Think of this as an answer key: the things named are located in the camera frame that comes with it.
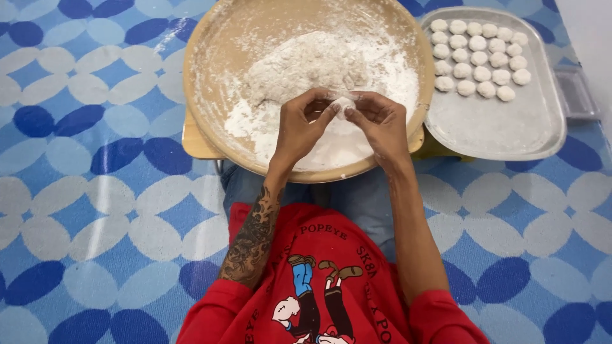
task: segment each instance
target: round wooden tray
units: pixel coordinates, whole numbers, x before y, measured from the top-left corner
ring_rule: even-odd
[[[267,173],[267,164],[254,158],[253,143],[248,138],[235,138],[223,128],[228,112],[248,91],[237,76],[244,75],[254,62],[292,37],[317,30],[333,33],[338,26],[333,18],[338,17],[350,17],[349,23],[342,24],[356,32],[382,27],[400,38],[407,61],[419,77],[417,105],[406,125],[408,138],[417,132],[433,93],[433,58],[420,25],[396,0],[219,0],[202,17],[187,43],[183,87],[188,109],[200,131],[223,155],[254,173]],[[289,180],[329,182],[374,166],[376,162],[370,156],[331,170],[293,171]]]

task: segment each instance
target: metal tray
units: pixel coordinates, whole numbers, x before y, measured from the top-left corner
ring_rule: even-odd
[[[423,17],[421,27],[428,37],[432,33],[429,26],[435,19],[492,23],[526,34],[529,43],[523,46],[521,55],[527,59],[527,70],[531,72],[531,82],[525,86],[510,81],[507,86],[517,96],[507,103],[497,97],[485,99],[478,92],[463,97],[456,91],[458,80],[453,91],[436,90],[425,118],[425,125],[436,140],[457,153],[490,160],[536,160],[557,153],[565,142],[567,126],[557,80],[540,34],[511,13],[459,6],[435,10]],[[447,62],[456,64],[451,57]],[[466,80],[473,81],[472,76]]]

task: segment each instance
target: blue patterned mat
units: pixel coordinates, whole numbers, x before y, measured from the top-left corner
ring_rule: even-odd
[[[576,64],[553,0],[507,9]],[[181,68],[212,0],[0,0],[0,343],[174,343],[228,233],[182,149]],[[495,344],[612,342],[612,162],[570,129],[536,162],[417,163],[453,295]]]

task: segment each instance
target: tattooed forearm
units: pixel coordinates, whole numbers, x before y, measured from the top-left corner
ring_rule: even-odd
[[[219,271],[220,279],[236,281],[251,289],[257,285],[270,255],[283,191],[270,195],[265,185],[261,187],[247,219],[229,245]]]

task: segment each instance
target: dough ball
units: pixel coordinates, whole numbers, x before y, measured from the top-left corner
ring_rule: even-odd
[[[514,44],[526,45],[527,42],[529,42],[529,38],[527,38],[527,35],[523,34],[522,32],[516,32],[510,41]]]
[[[462,35],[465,33],[465,30],[468,29],[468,25],[463,20],[453,20],[450,22],[450,28],[452,34]]]
[[[489,63],[493,68],[500,68],[508,64],[508,56],[504,53],[493,53],[489,58]]]
[[[457,92],[464,96],[469,96],[476,91],[476,85],[472,81],[463,80],[457,84]]]
[[[491,71],[486,67],[476,67],[474,69],[474,80],[480,82],[491,80]]]
[[[436,85],[436,88],[442,92],[450,91],[451,89],[453,89],[453,86],[455,85],[455,83],[453,82],[453,79],[449,77],[437,77],[434,84]]]
[[[470,59],[473,65],[484,65],[488,60],[489,57],[484,51],[476,51],[472,54],[472,58]]]
[[[445,60],[440,60],[434,65],[436,66],[436,75],[448,75],[453,71],[453,67],[446,63]]]
[[[493,86],[493,84],[489,81],[479,83],[478,87],[476,87],[476,91],[478,91],[478,93],[485,98],[495,97],[495,86]]]
[[[468,45],[468,40],[461,35],[453,35],[450,37],[450,47],[453,49],[463,48]]]
[[[492,53],[505,53],[506,43],[499,38],[493,38],[489,41],[489,51]]]
[[[487,40],[482,36],[474,36],[469,39],[469,48],[473,51],[482,51],[487,47]]]
[[[472,22],[468,24],[467,32],[470,36],[480,36],[482,35],[482,25]]]
[[[433,56],[436,56],[439,59],[445,59],[449,57],[449,54],[450,50],[446,44],[436,44],[436,46],[433,47]]]
[[[504,42],[509,42],[512,39],[512,30],[509,28],[499,28],[497,37]]]
[[[498,88],[497,95],[505,102],[509,102],[517,96],[516,93],[514,93],[514,91],[508,86],[501,86]]]
[[[446,23],[446,20],[436,19],[431,22],[430,29],[433,32],[442,32],[446,31],[449,28],[449,25]]]
[[[465,62],[468,60],[468,52],[465,49],[459,48],[453,51],[453,60],[455,62]]]
[[[526,69],[519,69],[512,74],[512,80],[515,84],[527,85],[531,81],[531,73]]]
[[[511,57],[518,56],[522,52],[523,48],[521,48],[521,46],[516,43],[511,44],[508,49],[506,49],[506,54],[510,55]]]
[[[503,86],[510,81],[510,72],[505,69],[494,70],[491,79],[494,83]]]
[[[510,59],[510,68],[512,70],[527,68],[527,59],[522,56],[514,56]]]
[[[472,73],[472,67],[467,63],[458,63],[453,70],[453,76],[457,79],[467,78]]]
[[[431,35],[431,43],[432,44],[446,44],[449,41],[449,36],[447,36],[444,32],[438,31],[434,32]]]
[[[482,26],[482,35],[486,38],[495,37],[497,35],[497,26],[493,24],[484,24]]]

